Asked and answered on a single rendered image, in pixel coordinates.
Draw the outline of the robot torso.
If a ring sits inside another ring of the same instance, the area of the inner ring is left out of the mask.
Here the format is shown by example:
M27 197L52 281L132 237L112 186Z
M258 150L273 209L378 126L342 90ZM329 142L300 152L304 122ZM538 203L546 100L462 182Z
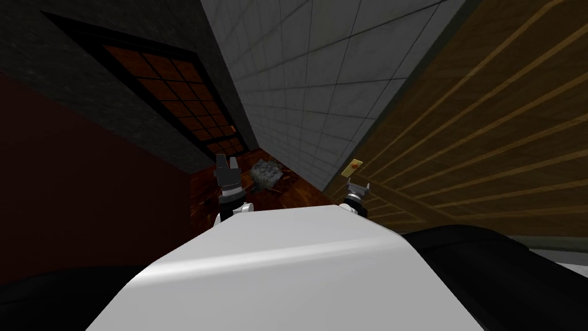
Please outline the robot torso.
M337 205L236 214L153 262L87 331L484 331L399 234Z

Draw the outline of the grey rough block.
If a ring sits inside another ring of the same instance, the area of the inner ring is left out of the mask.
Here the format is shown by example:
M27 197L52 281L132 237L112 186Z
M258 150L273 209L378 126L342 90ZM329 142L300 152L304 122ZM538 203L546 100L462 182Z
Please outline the grey rough block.
M249 172L253 181L251 194L258 193L264 189L272 188L283 175L283 166L275 160L260 159L254 164Z

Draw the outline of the brown striped wooden door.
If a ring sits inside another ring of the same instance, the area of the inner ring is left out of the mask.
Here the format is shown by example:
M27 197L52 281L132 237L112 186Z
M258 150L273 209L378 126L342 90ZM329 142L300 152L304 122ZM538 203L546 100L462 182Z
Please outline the brown striped wooden door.
M400 233L588 237L588 0L466 0L352 159Z

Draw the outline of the dark framed orange pane window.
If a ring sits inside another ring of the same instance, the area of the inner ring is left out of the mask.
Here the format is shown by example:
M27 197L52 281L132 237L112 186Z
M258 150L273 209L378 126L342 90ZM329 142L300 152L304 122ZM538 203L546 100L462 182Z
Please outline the dark framed orange pane window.
M249 151L195 52L52 13L46 17L208 159Z

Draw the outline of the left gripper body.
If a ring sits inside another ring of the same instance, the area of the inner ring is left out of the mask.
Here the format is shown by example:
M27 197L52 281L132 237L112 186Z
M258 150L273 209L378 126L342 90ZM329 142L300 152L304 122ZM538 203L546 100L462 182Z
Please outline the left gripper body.
M240 168L217 168L214 171L219 187L241 187Z

